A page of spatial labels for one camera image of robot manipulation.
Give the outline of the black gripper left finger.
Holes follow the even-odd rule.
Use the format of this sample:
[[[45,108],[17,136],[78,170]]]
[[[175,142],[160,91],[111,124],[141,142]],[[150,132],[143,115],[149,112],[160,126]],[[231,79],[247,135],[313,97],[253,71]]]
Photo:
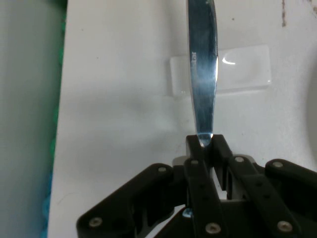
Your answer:
[[[195,135],[186,138],[188,156],[182,165],[152,164],[83,214],[76,223],[80,238],[144,238],[169,219],[176,206],[192,211],[177,216],[171,226],[189,238],[225,238],[228,226],[210,170],[220,150],[222,135],[202,148]]]

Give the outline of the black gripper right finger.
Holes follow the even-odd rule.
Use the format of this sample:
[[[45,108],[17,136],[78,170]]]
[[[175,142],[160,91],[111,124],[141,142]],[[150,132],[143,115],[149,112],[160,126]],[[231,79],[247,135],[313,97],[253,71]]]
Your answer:
[[[225,138],[211,141],[210,161],[226,192],[226,219],[233,238],[314,238],[317,174],[283,159],[265,166],[234,155]]]

